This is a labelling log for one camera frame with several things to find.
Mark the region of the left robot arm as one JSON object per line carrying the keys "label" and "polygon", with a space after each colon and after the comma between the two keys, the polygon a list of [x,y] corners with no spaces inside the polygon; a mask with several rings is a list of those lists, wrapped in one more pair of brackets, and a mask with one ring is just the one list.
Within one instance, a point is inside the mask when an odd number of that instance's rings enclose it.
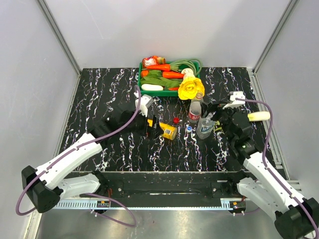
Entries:
{"label": "left robot arm", "polygon": [[84,133],[73,145],[54,159],[21,172],[23,194],[32,201],[35,210],[45,213],[61,200],[93,193],[98,197],[110,193],[109,180],[98,171],[85,176],[67,178],[67,175],[90,157],[107,147],[108,139],[122,133],[138,133],[156,139],[164,130],[157,117],[148,121],[142,110],[108,114]]}

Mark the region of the blue label water bottle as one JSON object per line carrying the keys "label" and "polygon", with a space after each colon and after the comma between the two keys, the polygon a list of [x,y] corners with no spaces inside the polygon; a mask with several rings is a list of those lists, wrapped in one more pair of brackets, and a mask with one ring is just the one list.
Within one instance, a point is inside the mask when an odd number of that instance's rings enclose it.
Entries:
{"label": "blue label water bottle", "polygon": [[196,128],[196,134],[200,139],[206,139],[210,136],[215,121],[213,120],[213,113],[208,113],[205,117],[200,117]]}

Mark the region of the yellow juice bottle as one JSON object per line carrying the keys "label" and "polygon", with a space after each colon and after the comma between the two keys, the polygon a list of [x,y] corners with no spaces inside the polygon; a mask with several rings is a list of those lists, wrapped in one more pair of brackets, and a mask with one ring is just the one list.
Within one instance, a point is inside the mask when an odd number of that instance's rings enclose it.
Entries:
{"label": "yellow juice bottle", "polygon": [[159,122],[159,136],[164,137],[169,140],[174,140],[177,134],[177,128],[174,126],[171,126],[169,124]]}

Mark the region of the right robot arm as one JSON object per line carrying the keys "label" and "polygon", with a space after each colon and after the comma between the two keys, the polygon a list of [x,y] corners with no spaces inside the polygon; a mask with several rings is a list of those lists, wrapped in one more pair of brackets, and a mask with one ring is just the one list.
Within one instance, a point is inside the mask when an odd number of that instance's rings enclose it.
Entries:
{"label": "right robot arm", "polygon": [[271,112],[245,113],[233,101],[201,104],[202,116],[217,122],[228,140],[230,154],[247,169],[239,180],[227,184],[230,196],[250,199],[274,222],[284,239],[319,237],[319,203],[307,199],[272,166],[266,158],[267,148],[259,147],[251,137],[253,121],[271,120]]}

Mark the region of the red label water bottle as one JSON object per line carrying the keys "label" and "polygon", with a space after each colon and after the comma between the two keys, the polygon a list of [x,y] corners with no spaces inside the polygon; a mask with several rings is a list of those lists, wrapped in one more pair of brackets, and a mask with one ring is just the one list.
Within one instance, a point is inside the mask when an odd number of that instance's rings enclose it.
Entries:
{"label": "red label water bottle", "polygon": [[204,94],[202,92],[198,92],[191,100],[188,111],[188,120],[190,123],[198,122],[201,117],[201,103],[203,102],[203,96]]}

